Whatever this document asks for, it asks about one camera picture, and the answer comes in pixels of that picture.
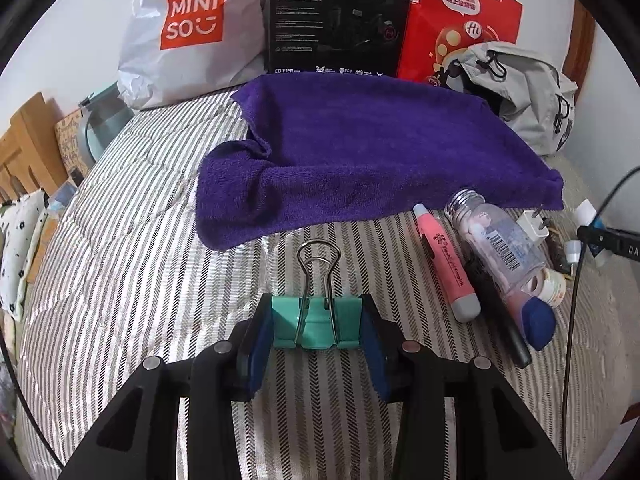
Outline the black headset box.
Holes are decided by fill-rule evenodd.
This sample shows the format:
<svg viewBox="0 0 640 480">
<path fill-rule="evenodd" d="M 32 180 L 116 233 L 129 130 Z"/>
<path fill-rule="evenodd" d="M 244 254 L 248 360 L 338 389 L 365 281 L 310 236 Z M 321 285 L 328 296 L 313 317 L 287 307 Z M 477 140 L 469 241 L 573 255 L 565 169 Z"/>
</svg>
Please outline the black headset box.
<svg viewBox="0 0 640 480">
<path fill-rule="evenodd" d="M 269 0 L 268 70 L 397 74 L 410 0 Z"/>
</svg>

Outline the pink highlighter pen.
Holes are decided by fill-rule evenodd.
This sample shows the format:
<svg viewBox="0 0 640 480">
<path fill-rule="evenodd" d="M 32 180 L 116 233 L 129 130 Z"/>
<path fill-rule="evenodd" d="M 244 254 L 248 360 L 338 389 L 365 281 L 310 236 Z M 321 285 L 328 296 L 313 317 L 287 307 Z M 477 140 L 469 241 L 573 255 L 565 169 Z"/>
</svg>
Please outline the pink highlighter pen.
<svg viewBox="0 0 640 480">
<path fill-rule="evenodd" d="M 428 246 L 428 258 L 435 268 L 439 283 L 459 323 L 469 323 L 480 315 L 480 302 L 466 276 L 454 244 L 442 224 L 423 204 L 413 206 L 420 237 Z"/>
</svg>

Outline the black gold perfume tube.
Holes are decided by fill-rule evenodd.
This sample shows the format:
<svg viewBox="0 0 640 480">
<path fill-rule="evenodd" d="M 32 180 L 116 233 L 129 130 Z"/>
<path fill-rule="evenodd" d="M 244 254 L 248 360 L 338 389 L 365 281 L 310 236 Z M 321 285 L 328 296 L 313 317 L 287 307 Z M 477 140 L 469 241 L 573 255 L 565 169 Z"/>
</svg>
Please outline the black gold perfume tube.
<svg viewBox="0 0 640 480">
<path fill-rule="evenodd" d="M 560 237 L 560 232 L 548 226 L 548 236 L 544 240 L 547 246 L 548 255 L 552 264 L 553 270 L 564 274 L 565 276 L 572 275 L 572 267 L 567 261 L 564 245 Z"/>
</svg>

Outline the red paper bag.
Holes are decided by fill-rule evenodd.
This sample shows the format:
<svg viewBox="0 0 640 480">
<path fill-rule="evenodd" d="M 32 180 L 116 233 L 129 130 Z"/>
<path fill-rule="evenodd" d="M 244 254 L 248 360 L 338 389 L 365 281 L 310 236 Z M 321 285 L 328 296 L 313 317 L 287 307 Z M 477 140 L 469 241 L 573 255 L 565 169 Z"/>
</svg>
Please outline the red paper bag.
<svg viewBox="0 0 640 480">
<path fill-rule="evenodd" d="M 410 0 L 397 77 L 438 84 L 437 74 L 474 44 L 515 42 L 518 0 Z"/>
</svg>

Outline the clear candy bottle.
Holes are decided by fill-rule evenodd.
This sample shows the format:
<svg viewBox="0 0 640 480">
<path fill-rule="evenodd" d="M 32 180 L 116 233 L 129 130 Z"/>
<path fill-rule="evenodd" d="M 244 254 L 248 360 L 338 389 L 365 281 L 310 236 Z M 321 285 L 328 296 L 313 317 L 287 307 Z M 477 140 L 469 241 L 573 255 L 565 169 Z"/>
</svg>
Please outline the clear candy bottle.
<svg viewBox="0 0 640 480">
<path fill-rule="evenodd" d="M 544 254 L 510 214 L 470 188 L 450 198 L 445 214 L 505 295 L 521 289 L 546 265 Z"/>
</svg>

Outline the teal binder clip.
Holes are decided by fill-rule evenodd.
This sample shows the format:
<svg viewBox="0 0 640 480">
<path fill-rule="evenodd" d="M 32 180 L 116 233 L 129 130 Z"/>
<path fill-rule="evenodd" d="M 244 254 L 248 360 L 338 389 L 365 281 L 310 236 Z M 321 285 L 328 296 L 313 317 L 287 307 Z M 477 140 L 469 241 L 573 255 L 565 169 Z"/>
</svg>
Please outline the teal binder clip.
<svg viewBox="0 0 640 480">
<path fill-rule="evenodd" d="M 296 259 L 305 278 L 303 295 L 271 299 L 274 348 L 322 351 L 360 346 L 362 300 L 333 293 L 332 275 L 341 256 L 340 248 L 328 240 L 308 240 L 299 246 Z M 315 263 L 323 269 L 323 296 L 310 293 Z"/>
</svg>

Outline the grey Nike backpack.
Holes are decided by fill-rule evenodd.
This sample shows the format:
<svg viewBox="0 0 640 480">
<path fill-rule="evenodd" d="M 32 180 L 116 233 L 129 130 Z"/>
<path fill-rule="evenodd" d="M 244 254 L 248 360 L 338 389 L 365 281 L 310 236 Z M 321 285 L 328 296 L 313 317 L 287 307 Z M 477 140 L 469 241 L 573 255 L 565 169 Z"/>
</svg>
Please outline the grey Nike backpack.
<svg viewBox="0 0 640 480">
<path fill-rule="evenodd" d="M 561 151 L 570 137 L 577 84 L 535 51 L 502 41 L 474 44 L 436 76 L 449 89 L 484 99 L 540 156 Z"/>
</svg>

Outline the blue cap vaseline jar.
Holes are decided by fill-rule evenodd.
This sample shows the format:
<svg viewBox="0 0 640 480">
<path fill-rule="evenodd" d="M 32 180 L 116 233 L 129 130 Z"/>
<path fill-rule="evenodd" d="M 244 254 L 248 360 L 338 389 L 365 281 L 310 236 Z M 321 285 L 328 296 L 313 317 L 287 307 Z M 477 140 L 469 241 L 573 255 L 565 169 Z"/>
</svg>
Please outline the blue cap vaseline jar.
<svg viewBox="0 0 640 480">
<path fill-rule="evenodd" d="M 552 307 L 538 297 L 512 290 L 504 297 L 510 317 L 523 338 L 536 351 L 542 350 L 554 336 L 556 319 Z"/>
</svg>

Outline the white tape roll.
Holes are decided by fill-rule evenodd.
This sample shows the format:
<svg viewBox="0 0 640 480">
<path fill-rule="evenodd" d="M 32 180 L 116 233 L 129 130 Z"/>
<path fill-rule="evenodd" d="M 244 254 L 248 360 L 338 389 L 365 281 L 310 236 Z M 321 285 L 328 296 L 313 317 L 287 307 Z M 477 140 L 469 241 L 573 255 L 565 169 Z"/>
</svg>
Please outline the white tape roll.
<svg viewBox="0 0 640 480">
<path fill-rule="evenodd" d="M 566 278 L 558 271 L 541 268 L 526 283 L 524 292 L 557 308 L 566 296 Z"/>
</svg>

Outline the white Miniso shopping bag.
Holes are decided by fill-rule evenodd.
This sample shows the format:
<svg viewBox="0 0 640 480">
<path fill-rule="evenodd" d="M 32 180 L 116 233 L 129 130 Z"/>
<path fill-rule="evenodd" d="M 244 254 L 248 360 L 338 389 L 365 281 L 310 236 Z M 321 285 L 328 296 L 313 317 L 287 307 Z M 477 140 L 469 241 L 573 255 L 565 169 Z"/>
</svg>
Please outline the white Miniso shopping bag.
<svg viewBox="0 0 640 480">
<path fill-rule="evenodd" d="M 134 0 L 117 85 L 134 110 L 245 84 L 265 71 L 266 0 Z"/>
</svg>

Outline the purple towel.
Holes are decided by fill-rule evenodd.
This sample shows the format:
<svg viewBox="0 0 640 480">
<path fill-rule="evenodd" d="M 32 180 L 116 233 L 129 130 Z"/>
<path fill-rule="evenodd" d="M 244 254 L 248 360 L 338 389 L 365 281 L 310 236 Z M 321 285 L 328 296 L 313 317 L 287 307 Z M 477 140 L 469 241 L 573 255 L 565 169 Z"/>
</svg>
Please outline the purple towel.
<svg viewBox="0 0 640 480">
<path fill-rule="evenodd" d="M 247 125 L 198 172 L 195 226 L 226 250 L 314 224 L 442 209 L 563 205 L 563 180 L 477 96 L 390 77 L 269 74 L 232 96 Z"/>
</svg>

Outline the white power adapter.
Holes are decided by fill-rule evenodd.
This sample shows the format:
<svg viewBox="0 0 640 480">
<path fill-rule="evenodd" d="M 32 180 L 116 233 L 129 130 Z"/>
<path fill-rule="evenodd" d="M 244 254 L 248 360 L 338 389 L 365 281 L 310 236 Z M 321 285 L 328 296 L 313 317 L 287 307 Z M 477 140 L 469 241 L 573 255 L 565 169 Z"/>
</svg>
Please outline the white power adapter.
<svg viewBox="0 0 640 480">
<path fill-rule="evenodd" d="M 540 208 L 525 209 L 516 223 L 535 246 L 540 246 L 550 234 L 546 220 L 542 218 Z"/>
</svg>

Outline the floral white pillow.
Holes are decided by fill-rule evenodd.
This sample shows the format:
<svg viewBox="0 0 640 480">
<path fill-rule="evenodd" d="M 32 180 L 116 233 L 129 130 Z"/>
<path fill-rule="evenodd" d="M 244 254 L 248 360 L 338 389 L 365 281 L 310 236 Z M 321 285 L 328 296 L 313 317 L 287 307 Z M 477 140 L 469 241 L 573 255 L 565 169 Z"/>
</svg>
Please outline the floral white pillow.
<svg viewBox="0 0 640 480">
<path fill-rule="evenodd" d="M 41 188 L 1 206 L 1 309 L 21 322 L 26 281 L 48 218 Z"/>
</svg>

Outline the black Horizon lighter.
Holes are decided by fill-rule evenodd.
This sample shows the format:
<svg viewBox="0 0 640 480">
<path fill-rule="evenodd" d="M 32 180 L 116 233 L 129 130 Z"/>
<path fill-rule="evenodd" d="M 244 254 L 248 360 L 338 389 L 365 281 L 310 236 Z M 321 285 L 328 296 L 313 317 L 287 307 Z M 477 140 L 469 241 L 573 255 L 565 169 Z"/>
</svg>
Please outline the black Horizon lighter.
<svg viewBox="0 0 640 480">
<path fill-rule="evenodd" d="M 484 270 L 484 266 L 477 256 L 469 256 L 464 264 L 464 270 L 478 300 L 480 300 L 484 317 L 497 330 L 514 365 L 520 370 L 524 370 L 532 362 L 532 356 L 518 326 L 506 310 L 494 280 Z"/>
</svg>

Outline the striped grey bed quilt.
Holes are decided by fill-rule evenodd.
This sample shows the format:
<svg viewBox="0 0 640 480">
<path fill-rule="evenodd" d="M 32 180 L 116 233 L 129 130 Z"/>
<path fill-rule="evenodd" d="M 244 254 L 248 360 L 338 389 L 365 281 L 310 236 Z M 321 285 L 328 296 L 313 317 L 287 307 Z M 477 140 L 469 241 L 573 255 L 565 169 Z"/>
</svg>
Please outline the striped grey bed quilt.
<svg viewBox="0 0 640 480">
<path fill-rule="evenodd" d="M 329 223 L 215 252 L 195 231 L 198 167 L 244 136 L 228 91 L 139 114 L 74 195 L 24 309 L 17 375 L 18 455 L 36 479 L 58 475 L 117 389 L 147 356 L 192 358 L 228 337 L 265 292 L 297 295 L 305 240 L 341 249 L 337 295 L 372 295 L 384 318 L 440 356 L 488 356 L 581 476 L 631 404 L 626 344 L 636 283 L 624 260 L 586 263 L 577 299 L 555 312 L 551 344 L 515 367 L 483 320 L 460 324 L 427 263 L 411 212 Z"/>
</svg>

